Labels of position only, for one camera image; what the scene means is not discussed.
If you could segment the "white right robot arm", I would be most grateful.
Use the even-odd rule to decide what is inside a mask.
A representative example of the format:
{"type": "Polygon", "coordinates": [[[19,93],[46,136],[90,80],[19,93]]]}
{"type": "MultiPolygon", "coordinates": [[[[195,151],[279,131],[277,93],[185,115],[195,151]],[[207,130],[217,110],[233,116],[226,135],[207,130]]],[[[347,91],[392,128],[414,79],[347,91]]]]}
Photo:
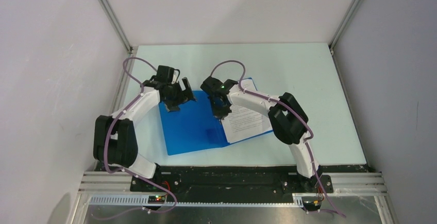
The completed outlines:
{"type": "Polygon", "coordinates": [[[295,97],[285,92],[271,96],[244,88],[240,82],[225,82],[209,76],[200,86],[210,101],[213,116],[224,119],[231,113],[231,106],[240,106],[269,118],[277,139],[288,145],[300,175],[299,185],[312,192],[320,185],[319,163],[315,159],[309,140],[314,137],[308,126],[308,116],[295,97]]]}

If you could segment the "right controller board with leds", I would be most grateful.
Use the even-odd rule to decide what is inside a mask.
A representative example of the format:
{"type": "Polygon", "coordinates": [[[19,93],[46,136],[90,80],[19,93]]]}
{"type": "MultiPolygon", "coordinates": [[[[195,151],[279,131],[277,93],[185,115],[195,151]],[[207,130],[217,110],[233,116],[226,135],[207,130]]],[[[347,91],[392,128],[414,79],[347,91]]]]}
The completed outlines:
{"type": "Polygon", "coordinates": [[[318,212],[321,208],[321,200],[302,200],[302,209],[306,212],[318,212]]]}

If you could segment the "blue plastic folder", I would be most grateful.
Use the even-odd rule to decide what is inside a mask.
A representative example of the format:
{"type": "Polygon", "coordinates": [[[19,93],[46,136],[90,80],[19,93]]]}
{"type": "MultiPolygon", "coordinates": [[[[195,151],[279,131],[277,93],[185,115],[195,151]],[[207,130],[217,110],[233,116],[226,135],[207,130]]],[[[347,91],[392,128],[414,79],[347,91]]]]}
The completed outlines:
{"type": "Polygon", "coordinates": [[[229,146],[221,120],[212,113],[207,94],[194,91],[196,102],[188,101],[180,111],[168,112],[159,105],[167,154],[176,154],[229,146]]]}

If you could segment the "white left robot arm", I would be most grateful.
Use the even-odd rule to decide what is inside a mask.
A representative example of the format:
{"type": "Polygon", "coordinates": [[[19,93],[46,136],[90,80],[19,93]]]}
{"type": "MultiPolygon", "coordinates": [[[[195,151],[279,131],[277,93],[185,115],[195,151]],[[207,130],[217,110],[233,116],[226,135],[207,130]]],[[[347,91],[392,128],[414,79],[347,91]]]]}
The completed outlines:
{"type": "Polygon", "coordinates": [[[158,165],[139,154],[135,125],[159,104],[167,112],[177,112],[180,105],[196,100],[188,79],[179,79],[179,75],[179,69],[158,66],[156,74],[140,84],[138,95],[126,107],[109,116],[100,115],[95,121],[94,158],[143,177],[142,183],[150,191],[157,191],[163,178],[155,172],[158,165]]]}

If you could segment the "controller board with leds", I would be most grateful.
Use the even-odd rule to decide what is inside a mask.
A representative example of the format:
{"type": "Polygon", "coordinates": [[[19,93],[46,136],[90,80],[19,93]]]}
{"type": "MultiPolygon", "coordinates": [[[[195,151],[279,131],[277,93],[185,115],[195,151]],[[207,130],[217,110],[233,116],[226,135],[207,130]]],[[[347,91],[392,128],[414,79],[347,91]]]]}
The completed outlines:
{"type": "Polygon", "coordinates": [[[321,200],[302,200],[302,209],[306,212],[318,212],[321,208],[321,200]]]}
{"type": "Polygon", "coordinates": [[[166,202],[166,196],[149,195],[147,199],[148,204],[164,204],[166,202]]]}

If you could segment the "left controller board with leds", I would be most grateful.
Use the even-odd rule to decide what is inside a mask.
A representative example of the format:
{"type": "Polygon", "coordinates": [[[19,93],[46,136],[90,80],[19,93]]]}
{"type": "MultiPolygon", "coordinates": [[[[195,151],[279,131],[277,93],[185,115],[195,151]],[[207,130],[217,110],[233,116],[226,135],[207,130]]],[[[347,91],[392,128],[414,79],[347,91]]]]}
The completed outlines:
{"type": "Polygon", "coordinates": [[[147,199],[148,204],[164,204],[166,202],[166,196],[149,195],[147,199]]]}

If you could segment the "white paper sheet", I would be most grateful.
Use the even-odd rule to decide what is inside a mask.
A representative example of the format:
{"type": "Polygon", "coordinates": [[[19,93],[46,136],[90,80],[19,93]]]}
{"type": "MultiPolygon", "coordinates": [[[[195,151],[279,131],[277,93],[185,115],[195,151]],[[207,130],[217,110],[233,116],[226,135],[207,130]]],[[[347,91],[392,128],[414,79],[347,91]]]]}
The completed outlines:
{"type": "Polygon", "coordinates": [[[234,85],[228,94],[231,112],[221,120],[228,144],[251,139],[273,131],[267,116],[273,102],[249,94],[257,93],[252,79],[241,81],[242,88],[234,85]]]}

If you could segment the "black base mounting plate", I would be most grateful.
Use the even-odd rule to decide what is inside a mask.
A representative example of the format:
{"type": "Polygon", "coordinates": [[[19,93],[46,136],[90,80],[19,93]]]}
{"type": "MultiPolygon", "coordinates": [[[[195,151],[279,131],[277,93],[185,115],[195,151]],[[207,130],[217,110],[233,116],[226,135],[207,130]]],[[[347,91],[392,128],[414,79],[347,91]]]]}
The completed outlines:
{"type": "Polygon", "coordinates": [[[161,166],[151,181],[180,202],[292,203],[293,194],[333,193],[329,175],[301,177],[296,166],[161,166]]]}

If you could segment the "aluminium frame post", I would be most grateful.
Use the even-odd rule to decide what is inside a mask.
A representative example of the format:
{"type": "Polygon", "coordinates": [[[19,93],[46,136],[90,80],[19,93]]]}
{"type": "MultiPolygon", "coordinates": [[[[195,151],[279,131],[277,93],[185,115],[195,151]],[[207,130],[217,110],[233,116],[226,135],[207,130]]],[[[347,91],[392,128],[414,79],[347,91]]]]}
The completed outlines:
{"type": "Polygon", "coordinates": [[[363,2],[364,0],[352,0],[350,5],[348,6],[345,15],[343,16],[329,43],[329,48],[332,54],[334,54],[335,47],[337,46],[338,42],[340,41],[341,37],[343,36],[344,32],[346,31],[347,27],[351,23],[352,19],[354,18],[355,14],[357,13],[363,2]]]}
{"type": "Polygon", "coordinates": [[[122,43],[122,46],[126,50],[128,54],[132,53],[133,47],[131,43],[129,42],[122,25],[120,21],[118,20],[113,8],[111,7],[111,4],[109,0],[98,0],[100,3],[105,15],[107,16],[111,26],[113,27],[116,35],[118,36],[119,40],[122,43]]]}

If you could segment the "right aluminium frame post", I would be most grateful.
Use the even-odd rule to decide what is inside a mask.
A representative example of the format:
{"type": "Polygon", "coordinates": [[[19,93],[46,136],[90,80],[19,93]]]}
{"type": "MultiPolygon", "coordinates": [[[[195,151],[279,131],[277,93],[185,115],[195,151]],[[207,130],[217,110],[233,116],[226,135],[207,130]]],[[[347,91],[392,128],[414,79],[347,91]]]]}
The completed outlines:
{"type": "Polygon", "coordinates": [[[351,23],[352,19],[354,18],[355,14],[357,13],[363,2],[364,0],[352,0],[350,5],[348,6],[345,15],[343,16],[329,43],[329,48],[332,54],[334,54],[335,47],[337,46],[338,42],[340,41],[341,37],[343,36],[344,32],[346,31],[347,27],[351,23]]]}

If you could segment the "left aluminium frame post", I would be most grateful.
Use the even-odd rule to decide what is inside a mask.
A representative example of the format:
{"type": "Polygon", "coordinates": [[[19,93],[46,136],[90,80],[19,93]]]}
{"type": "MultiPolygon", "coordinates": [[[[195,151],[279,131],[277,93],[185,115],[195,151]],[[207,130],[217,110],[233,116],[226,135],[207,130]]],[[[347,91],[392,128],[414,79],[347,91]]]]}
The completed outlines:
{"type": "Polygon", "coordinates": [[[120,21],[118,20],[113,8],[111,7],[111,4],[109,0],[98,0],[100,3],[105,15],[107,16],[111,26],[113,27],[116,35],[118,36],[119,40],[122,43],[122,46],[126,50],[128,54],[132,53],[133,47],[131,43],[129,42],[122,25],[120,21]]]}

